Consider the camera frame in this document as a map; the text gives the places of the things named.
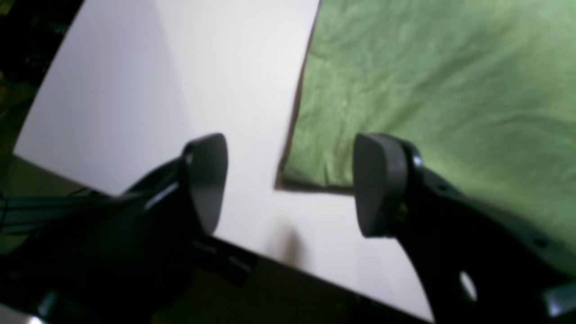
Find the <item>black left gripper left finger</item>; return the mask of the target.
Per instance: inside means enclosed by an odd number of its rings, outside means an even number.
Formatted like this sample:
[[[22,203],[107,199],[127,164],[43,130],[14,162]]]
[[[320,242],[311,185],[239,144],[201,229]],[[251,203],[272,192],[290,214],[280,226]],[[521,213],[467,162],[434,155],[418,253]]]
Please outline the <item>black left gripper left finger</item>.
[[[150,322],[214,234],[227,172],[214,133],[119,196],[1,197],[1,304],[49,324]]]

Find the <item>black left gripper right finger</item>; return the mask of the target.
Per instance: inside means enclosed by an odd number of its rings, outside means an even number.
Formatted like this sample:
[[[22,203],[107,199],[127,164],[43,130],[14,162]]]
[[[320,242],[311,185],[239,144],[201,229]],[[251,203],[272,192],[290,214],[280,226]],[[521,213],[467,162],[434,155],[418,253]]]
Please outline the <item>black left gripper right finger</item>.
[[[401,244],[436,323],[575,322],[575,252],[458,191],[411,142],[358,133],[353,186],[360,232]]]

